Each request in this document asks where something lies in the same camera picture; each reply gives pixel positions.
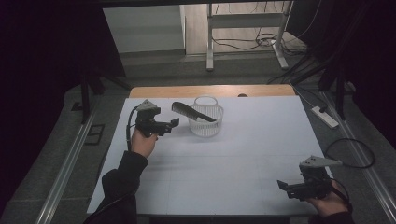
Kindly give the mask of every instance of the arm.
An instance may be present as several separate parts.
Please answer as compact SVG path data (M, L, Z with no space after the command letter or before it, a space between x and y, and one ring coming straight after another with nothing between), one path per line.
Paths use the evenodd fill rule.
M136 199L134 194L139 187L139 178L148 165L157 140L153 134L146 138L138 130L132 136L132 151L125 151L119 168L102 177L105 198L94 215L84 223L136 223Z

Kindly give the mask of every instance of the sleeve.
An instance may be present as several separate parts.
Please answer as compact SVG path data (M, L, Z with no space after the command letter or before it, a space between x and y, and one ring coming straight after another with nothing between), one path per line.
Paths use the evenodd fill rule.
M119 168L102 177L105 198L98 209L84 223L136 223L136 199L139 179L149 164L135 152L125 151Z
M336 213L328 217L324 217L325 224L355 224L352 215L348 212Z

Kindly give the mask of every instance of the metal rail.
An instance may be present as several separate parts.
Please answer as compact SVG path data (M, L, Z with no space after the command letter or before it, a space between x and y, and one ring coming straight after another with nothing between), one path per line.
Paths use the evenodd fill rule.
M97 99L92 100L92 112L87 118L87 121L79 128L78 135L76 136L73 145L70 147L69 153L64 159L61 170L59 171L52 185L43 207L41 208L41 212L39 213L35 222L36 224L48 224L52 221L53 215L55 214L56 208L58 207L59 201L61 200L62 194L64 193L67 181L69 180L69 177L72 174L73 168L76 164L79 152L84 145L85 138L96 115L100 97L101 96L97 96Z

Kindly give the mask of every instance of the black curtain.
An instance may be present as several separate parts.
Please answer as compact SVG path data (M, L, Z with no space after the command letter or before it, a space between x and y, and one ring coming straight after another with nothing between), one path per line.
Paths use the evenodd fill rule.
M82 74L125 75L98 5L6 0L0 22L2 213L59 118L65 92Z
M354 101L396 148L396 2L374 1L346 49L346 78Z

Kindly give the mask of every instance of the wall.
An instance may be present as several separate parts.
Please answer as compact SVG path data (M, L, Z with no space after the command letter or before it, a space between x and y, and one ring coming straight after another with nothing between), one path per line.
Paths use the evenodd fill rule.
M184 7L104 9L119 53L184 49Z

